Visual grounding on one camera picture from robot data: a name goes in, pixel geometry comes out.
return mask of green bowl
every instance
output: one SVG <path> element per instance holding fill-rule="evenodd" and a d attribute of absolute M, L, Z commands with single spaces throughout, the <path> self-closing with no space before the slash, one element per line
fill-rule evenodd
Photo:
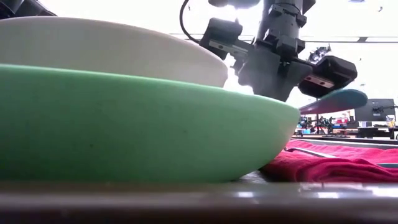
<path fill-rule="evenodd" d="M 226 182 L 272 160 L 299 111 L 144 77 L 0 65 L 0 180 Z"/>

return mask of red cloth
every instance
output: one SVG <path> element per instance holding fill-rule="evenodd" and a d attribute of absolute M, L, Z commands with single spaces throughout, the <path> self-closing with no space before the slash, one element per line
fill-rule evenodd
<path fill-rule="evenodd" d="M 318 146 L 291 140 L 286 148 L 299 147 L 339 158 L 321 158 L 304 152 L 282 151 L 261 171 L 276 181 L 289 182 L 398 182 L 398 168 L 377 163 L 398 163 L 398 149 Z"/>

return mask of cable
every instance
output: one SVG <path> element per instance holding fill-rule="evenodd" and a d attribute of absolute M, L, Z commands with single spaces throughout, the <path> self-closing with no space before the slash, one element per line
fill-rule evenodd
<path fill-rule="evenodd" d="M 391 103 L 393 103 L 394 104 L 394 122 L 396 122 L 397 121 L 397 115 L 396 115 L 396 108 L 398 108 L 398 106 L 396 105 L 396 103 L 394 102 L 394 99 L 391 99 Z"/>
<path fill-rule="evenodd" d="M 195 43 L 199 44 L 199 40 L 196 40 L 195 38 L 193 38 L 193 37 L 188 33 L 188 31 L 185 29 L 185 27 L 184 27 L 183 14 L 184 14 L 185 6 L 187 6 L 188 2 L 189 2 L 189 0 L 184 0 L 184 2 L 183 2 L 182 5 L 181 5 L 181 9 L 180 9 L 180 26 L 181 26 L 182 32 L 183 32 L 190 40 L 192 40 L 192 41 L 194 41 Z"/>
<path fill-rule="evenodd" d="M 384 108 L 383 108 L 383 106 L 380 106 L 380 107 L 377 107 L 377 108 L 373 108 L 373 113 L 374 112 L 377 112 L 377 113 L 379 113 L 380 115 L 383 115 L 383 117 L 386 119 L 386 121 L 387 121 L 387 119 L 391 122 L 391 124 L 392 124 L 392 120 L 391 120 L 391 118 L 390 118 L 390 116 L 388 116 L 388 114 L 386 113 L 386 112 L 384 112 Z"/>

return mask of dish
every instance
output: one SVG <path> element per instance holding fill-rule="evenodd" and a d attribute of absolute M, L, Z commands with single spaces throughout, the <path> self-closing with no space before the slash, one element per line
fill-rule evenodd
<path fill-rule="evenodd" d="M 227 182 L 272 160 L 300 114 L 211 86 L 0 65 L 0 180 Z"/>
<path fill-rule="evenodd" d="M 0 63 L 164 78 L 223 87 L 228 68 L 211 52 L 153 30 L 67 17 L 0 21 Z"/>

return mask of wire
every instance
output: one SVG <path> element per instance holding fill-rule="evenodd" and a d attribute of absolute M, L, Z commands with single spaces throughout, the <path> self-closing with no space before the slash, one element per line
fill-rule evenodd
<path fill-rule="evenodd" d="M 391 103 L 394 104 L 394 108 L 393 108 L 393 110 L 394 110 L 394 122 L 396 122 L 397 116 L 396 116 L 395 110 L 396 110 L 396 108 L 398 108 L 398 106 L 394 103 L 393 99 L 391 99 Z M 382 108 L 381 112 L 382 112 L 383 115 L 386 116 L 386 118 L 388 118 L 390 121 L 392 121 L 392 119 L 387 115 L 387 113 L 384 112 L 383 108 Z"/>
<path fill-rule="evenodd" d="M 185 6 L 187 6 L 188 2 L 189 2 L 189 0 L 184 0 L 184 2 L 183 2 L 182 5 L 181 5 L 181 9 L 180 9 L 180 26 L 181 26 L 182 32 L 183 32 L 190 40 L 192 40 L 192 41 L 194 41 L 195 43 L 199 44 L 199 40 L 196 40 L 195 38 L 193 38 L 193 37 L 188 33 L 188 31 L 185 29 L 185 26 L 184 26 L 183 14 L 184 14 Z"/>
<path fill-rule="evenodd" d="M 388 116 L 388 114 L 386 113 L 386 112 L 384 112 L 384 110 L 383 110 L 383 107 L 381 107 L 381 110 L 380 110 L 380 108 L 378 108 L 377 109 L 377 112 L 378 113 L 380 113 L 381 115 L 383 115 L 383 117 L 385 117 L 385 119 L 388 119 L 390 122 L 392 122 L 392 120 L 391 120 L 391 118 L 390 118 L 390 116 Z"/>
<path fill-rule="evenodd" d="M 396 108 L 398 108 L 398 106 L 396 105 L 396 103 L 394 102 L 394 99 L 391 99 L 391 102 L 394 104 L 394 126 L 395 126 L 395 122 L 397 122 L 397 115 L 396 115 Z"/>

